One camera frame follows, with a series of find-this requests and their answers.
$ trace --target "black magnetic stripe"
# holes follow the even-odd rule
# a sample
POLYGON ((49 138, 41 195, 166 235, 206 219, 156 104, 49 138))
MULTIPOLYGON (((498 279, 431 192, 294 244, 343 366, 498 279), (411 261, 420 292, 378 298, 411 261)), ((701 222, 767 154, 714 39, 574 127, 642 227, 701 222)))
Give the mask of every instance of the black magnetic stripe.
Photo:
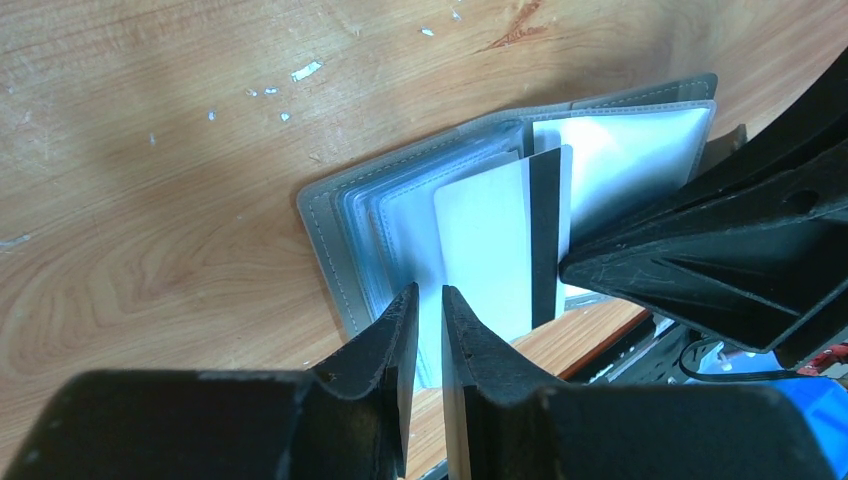
POLYGON ((556 316, 560 150, 549 150, 529 160, 533 328, 556 316))

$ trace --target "cable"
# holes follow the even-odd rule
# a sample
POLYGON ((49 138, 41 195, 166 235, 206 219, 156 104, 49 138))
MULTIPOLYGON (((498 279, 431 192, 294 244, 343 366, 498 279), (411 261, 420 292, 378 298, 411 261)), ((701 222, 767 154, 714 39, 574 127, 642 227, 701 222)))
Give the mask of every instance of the cable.
POLYGON ((770 372, 756 372, 756 373, 698 373, 684 363, 684 358, 689 352, 693 352, 698 348, 704 347, 711 343, 716 343, 719 340, 712 338, 704 338, 701 340, 695 340, 689 345, 681 350, 680 356, 677 358, 677 364, 680 366, 680 370, 683 371, 683 374, 689 378, 693 378, 695 380, 700 380, 702 382, 710 382, 710 383, 730 383, 730 382, 767 382, 770 380, 784 380, 788 378, 820 378, 820 377, 812 377, 808 375, 801 375, 796 372, 790 372, 788 370, 772 370, 770 372))

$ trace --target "screw hole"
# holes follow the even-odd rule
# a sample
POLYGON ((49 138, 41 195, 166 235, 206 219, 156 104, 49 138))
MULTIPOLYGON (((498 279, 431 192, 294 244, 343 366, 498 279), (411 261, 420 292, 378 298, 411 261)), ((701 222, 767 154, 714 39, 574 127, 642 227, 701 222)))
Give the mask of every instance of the screw hole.
POLYGON ((798 215, 805 215, 810 213, 810 210, 816 206, 818 201, 819 194, 817 192, 813 190, 801 190, 786 197, 783 203, 788 205, 798 215))

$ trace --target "wooden table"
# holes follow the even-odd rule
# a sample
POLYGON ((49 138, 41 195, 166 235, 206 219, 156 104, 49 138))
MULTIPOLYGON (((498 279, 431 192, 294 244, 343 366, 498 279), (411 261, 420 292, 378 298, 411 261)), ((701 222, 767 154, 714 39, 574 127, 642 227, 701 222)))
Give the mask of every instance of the wooden table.
MULTIPOLYGON (((700 71, 721 79, 714 131, 756 133, 846 20, 830 0, 4 0, 0 468, 79 371, 294 369, 338 348, 306 183, 494 110, 700 71)), ((633 311, 521 348, 563 369, 633 311)), ((438 395, 415 408, 418 474, 444 447, 438 395)))

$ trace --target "blue object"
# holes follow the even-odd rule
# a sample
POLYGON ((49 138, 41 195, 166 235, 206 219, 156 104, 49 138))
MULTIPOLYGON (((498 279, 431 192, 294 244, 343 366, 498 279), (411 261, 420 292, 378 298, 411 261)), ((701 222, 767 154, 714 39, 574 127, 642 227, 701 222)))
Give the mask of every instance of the blue object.
POLYGON ((848 392, 829 378, 763 382, 798 407, 813 431, 836 478, 848 475, 848 392))
MULTIPOLYGON (((716 353, 707 354, 698 369, 700 373, 753 373, 781 370, 773 353, 738 355, 720 361, 716 353)), ((848 476, 848 391, 829 378, 798 378, 758 382, 779 390, 804 415, 813 436, 836 478, 848 476)))

